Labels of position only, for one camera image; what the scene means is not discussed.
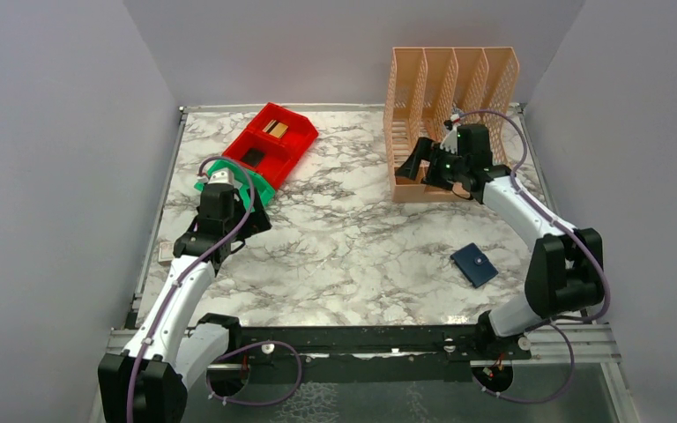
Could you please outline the red double bin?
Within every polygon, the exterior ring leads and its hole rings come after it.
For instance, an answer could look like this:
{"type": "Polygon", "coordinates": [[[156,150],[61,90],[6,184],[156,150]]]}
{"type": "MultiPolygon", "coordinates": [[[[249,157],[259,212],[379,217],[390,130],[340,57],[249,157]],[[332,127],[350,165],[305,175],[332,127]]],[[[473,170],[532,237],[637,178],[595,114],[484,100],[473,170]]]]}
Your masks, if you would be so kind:
{"type": "Polygon", "coordinates": [[[223,155],[242,163],[242,155],[249,148],[263,151],[265,157],[258,167],[242,164],[258,172],[275,190],[278,190],[303,154],[312,146],[317,135],[316,127],[306,116],[269,102],[224,150],[223,155]],[[264,126],[273,119],[288,125],[288,131],[281,139],[263,132],[264,126]]]}

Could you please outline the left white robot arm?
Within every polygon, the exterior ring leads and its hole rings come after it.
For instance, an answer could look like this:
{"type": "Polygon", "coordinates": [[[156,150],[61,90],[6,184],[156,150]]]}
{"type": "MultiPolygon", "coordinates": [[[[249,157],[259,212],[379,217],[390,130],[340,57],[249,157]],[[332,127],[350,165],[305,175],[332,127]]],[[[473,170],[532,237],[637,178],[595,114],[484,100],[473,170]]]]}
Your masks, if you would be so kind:
{"type": "Polygon", "coordinates": [[[229,182],[205,185],[197,214],[174,243],[174,259],[158,299],[120,353],[98,366],[100,398],[107,422],[179,422],[190,385],[214,357],[234,360],[242,339],[221,323],[204,323],[191,338],[186,330],[205,290],[232,253],[232,243],[269,230],[256,189],[248,194],[229,182]]]}

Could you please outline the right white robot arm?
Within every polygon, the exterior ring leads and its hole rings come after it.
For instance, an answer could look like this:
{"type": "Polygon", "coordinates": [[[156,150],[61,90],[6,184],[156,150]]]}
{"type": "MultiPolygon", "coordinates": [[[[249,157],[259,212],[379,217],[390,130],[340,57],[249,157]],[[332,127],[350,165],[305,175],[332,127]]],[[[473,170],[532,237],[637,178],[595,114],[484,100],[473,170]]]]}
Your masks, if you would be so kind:
{"type": "Polygon", "coordinates": [[[523,291],[478,318],[473,346],[480,356],[493,359],[527,330],[608,304],[600,234],[562,219],[532,196],[513,170],[496,165],[486,126],[453,126],[441,142],[420,137],[395,175],[413,180],[422,168],[423,184],[443,190],[461,185],[502,218],[532,254],[523,291]]]}

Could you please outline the navy blue card holder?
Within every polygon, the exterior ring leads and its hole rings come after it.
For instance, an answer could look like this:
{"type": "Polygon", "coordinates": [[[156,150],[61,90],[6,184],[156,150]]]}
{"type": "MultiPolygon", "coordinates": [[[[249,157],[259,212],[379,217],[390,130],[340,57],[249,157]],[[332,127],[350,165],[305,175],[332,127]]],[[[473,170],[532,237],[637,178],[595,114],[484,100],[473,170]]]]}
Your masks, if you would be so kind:
{"type": "Polygon", "coordinates": [[[498,275],[498,270],[475,243],[469,243],[452,253],[450,260],[474,288],[484,286],[498,275]]]}

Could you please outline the green plastic bin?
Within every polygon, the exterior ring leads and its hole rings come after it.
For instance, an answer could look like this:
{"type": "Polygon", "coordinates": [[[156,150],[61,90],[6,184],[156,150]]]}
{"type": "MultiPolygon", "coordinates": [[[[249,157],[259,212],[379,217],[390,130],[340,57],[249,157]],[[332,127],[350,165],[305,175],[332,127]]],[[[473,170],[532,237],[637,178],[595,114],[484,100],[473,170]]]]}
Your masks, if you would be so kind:
{"type": "Polygon", "coordinates": [[[213,182],[216,173],[227,169],[234,177],[233,186],[238,190],[245,207],[250,204],[251,187],[254,187],[263,207],[267,206],[275,196],[275,188],[262,175],[242,163],[235,164],[235,161],[231,159],[211,160],[205,163],[203,169],[205,176],[200,174],[194,184],[194,189],[198,191],[203,190],[206,182],[213,182]]]}

